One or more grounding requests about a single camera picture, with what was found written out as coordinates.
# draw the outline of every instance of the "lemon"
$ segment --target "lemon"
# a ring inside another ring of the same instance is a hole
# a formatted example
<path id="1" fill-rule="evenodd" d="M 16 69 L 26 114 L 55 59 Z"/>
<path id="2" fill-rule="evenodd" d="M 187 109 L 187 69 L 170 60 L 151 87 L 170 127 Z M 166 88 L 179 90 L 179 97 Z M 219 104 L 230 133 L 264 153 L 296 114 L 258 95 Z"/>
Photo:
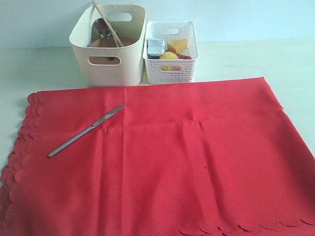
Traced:
<path id="1" fill-rule="evenodd" d="M 172 52 L 165 52 L 159 58 L 160 59 L 165 59 L 165 60 L 176 60 L 176 59 L 179 59 L 178 56 L 175 53 L 172 53 Z M 168 66 L 162 66 L 162 70 L 168 70 Z"/>

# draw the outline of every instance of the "cheese wedge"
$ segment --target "cheese wedge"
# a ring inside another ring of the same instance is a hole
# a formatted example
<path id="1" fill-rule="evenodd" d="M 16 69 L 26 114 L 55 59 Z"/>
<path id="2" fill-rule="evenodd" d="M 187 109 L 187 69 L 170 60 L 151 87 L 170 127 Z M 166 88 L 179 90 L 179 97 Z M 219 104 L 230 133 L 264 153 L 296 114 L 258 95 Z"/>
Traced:
<path id="1" fill-rule="evenodd" d="M 187 48 L 187 39 L 177 39 L 167 42 L 167 49 L 174 50 L 177 53 L 181 53 Z"/>

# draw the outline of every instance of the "red item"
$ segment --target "red item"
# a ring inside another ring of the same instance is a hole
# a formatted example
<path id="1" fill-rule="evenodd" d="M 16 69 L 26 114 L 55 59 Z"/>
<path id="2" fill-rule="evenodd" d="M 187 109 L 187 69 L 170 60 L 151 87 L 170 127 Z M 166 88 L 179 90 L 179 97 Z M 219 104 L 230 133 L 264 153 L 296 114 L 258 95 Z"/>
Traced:
<path id="1" fill-rule="evenodd" d="M 171 53 L 174 53 L 178 56 L 179 59 L 192 59 L 191 56 L 186 56 L 186 55 L 183 55 L 183 54 L 180 54 L 180 53 L 177 53 L 175 50 L 172 50 L 172 49 L 167 49 L 166 50 L 167 52 L 171 52 Z"/>
<path id="2" fill-rule="evenodd" d="M 1 176 L 2 236 L 315 235 L 315 159 L 263 78 L 28 100 Z"/>

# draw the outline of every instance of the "plastic container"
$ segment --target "plastic container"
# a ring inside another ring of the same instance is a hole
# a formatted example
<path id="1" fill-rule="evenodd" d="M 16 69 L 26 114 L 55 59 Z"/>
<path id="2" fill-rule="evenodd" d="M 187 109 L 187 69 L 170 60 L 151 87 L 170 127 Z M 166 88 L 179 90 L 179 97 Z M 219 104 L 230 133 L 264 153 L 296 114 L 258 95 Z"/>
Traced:
<path id="1" fill-rule="evenodd" d="M 119 37 L 132 39 L 135 43 L 121 48 L 88 47 L 99 39 L 93 23 L 101 15 L 95 7 L 86 9 L 70 34 L 69 41 L 87 82 L 92 86 L 139 84 L 143 69 L 145 9 L 126 4 L 100 4 L 99 8 L 112 27 L 117 29 Z M 114 60 L 109 61 L 106 59 L 108 57 L 114 57 Z"/>
<path id="2" fill-rule="evenodd" d="M 187 39 L 188 46 L 181 53 L 192 59 L 149 59 L 147 54 L 147 39 L 162 38 L 166 42 L 176 39 Z M 143 50 L 147 77 L 150 84 L 189 83 L 193 79 L 199 51 L 193 22 L 150 21 L 147 24 Z M 163 66 L 171 66 L 175 70 L 162 70 Z"/>

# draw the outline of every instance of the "white table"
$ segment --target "white table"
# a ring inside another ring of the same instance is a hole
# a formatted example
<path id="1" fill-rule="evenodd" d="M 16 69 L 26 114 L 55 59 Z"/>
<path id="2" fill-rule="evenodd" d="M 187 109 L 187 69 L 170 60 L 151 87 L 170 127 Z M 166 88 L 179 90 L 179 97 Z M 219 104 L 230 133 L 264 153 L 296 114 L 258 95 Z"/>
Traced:
<path id="1" fill-rule="evenodd" d="M 264 76 L 315 154 L 315 39 L 198 47 L 194 82 Z M 87 86 L 72 48 L 0 50 L 0 168 L 12 151 L 30 93 Z"/>

